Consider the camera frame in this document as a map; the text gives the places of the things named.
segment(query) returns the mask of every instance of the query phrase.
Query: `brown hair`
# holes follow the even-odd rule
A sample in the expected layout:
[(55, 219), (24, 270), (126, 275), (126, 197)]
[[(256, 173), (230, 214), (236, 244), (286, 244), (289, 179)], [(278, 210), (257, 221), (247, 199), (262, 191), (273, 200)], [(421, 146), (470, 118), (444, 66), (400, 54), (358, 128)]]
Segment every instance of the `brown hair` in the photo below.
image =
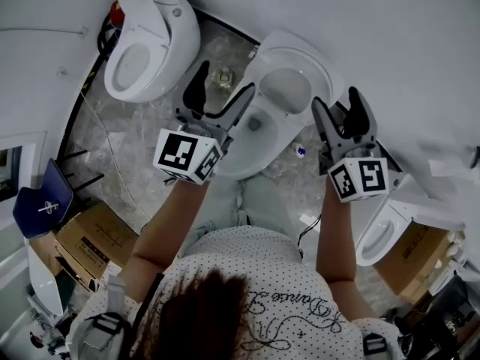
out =
[(242, 309), (247, 281), (225, 279), (218, 270), (182, 281), (160, 311), (160, 323), (148, 316), (136, 359), (229, 360), (242, 336)]

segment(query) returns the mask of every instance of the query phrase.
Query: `floor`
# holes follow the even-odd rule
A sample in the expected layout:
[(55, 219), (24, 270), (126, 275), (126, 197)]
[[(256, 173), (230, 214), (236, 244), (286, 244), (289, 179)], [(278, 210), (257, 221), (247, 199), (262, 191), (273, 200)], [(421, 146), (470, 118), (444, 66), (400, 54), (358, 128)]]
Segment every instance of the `floor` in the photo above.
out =
[[(211, 62), (207, 101), (210, 109), (216, 111), (224, 105), (234, 86), (217, 85), (215, 71), (229, 68), (235, 85), (251, 60), (254, 45), (212, 21), (201, 21), (200, 28), (202, 46), (197, 59)], [(64, 171), (75, 174), (71, 179), (73, 185), (104, 173), (105, 177), (85, 189), (81, 196), (105, 201), (140, 233), (172, 188), (164, 185), (168, 176), (155, 169), (152, 161), (159, 130), (170, 120), (174, 91), (152, 102), (123, 103), (110, 97), (104, 88), (104, 67), (105, 64), (86, 95), (67, 147), (67, 153), (87, 149), (88, 154), (70, 160)], [(321, 212), (325, 179), (318, 176), (317, 151), (321, 144), (315, 127), (305, 128), (295, 141), (305, 147), (304, 158), (296, 157), (292, 148), (286, 148), (264, 174), (276, 183), (299, 234), (307, 226), (299, 218), (302, 215), (316, 218)], [(314, 230), (302, 239), (308, 266), (313, 265), (312, 247), (316, 247), (317, 240), (318, 232)], [(372, 268), (358, 267), (357, 283), (379, 314), (400, 304)]]

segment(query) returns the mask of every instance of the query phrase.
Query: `white toilet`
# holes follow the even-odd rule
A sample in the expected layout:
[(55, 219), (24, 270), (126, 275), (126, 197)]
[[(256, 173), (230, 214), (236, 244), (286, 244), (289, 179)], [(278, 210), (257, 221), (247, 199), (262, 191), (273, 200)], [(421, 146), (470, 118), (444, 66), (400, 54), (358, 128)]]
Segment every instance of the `white toilet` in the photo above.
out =
[(344, 91), (344, 81), (323, 56), (284, 31), (262, 42), (230, 98), (252, 82), (256, 96), (229, 132), (233, 142), (218, 164), (219, 176), (240, 180), (263, 170), (314, 123), (314, 97), (332, 106)]
[(118, 0), (125, 13), (105, 70), (116, 99), (142, 103), (165, 95), (200, 49), (200, 29), (187, 0)]
[[(393, 177), (404, 175), (390, 173)], [(412, 221), (444, 230), (465, 228), (451, 207), (428, 197), (411, 175), (405, 175), (398, 189), (388, 196), (352, 202), (357, 264), (372, 266), (380, 261)]]

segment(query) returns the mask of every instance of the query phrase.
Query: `blue chair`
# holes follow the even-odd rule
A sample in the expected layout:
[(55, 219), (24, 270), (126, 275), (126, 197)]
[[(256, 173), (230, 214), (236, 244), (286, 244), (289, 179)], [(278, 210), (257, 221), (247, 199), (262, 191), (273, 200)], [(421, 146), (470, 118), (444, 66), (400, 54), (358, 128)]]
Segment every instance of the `blue chair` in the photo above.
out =
[[(86, 151), (66, 156), (62, 160), (83, 153)], [(66, 179), (72, 175), (65, 176), (57, 163), (53, 159), (49, 159), (40, 188), (23, 187), (20, 189), (13, 207), (13, 217), (27, 239), (40, 237), (53, 230), (64, 220), (74, 200), (75, 192), (104, 177), (101, 174), (73, 189)]]

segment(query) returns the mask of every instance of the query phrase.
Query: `light-colored pants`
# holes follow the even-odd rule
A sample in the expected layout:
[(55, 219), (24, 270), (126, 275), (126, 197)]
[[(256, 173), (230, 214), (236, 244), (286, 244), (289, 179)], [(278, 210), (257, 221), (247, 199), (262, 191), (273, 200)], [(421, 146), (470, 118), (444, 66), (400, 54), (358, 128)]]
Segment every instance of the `light-colored pants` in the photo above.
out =
[(244, 181), (215, 176), (178, 256), (183, 257), (206, 233), (242, 225), (266, 228), (295, 239), (287, 207), (272, 181), (263, 175)]

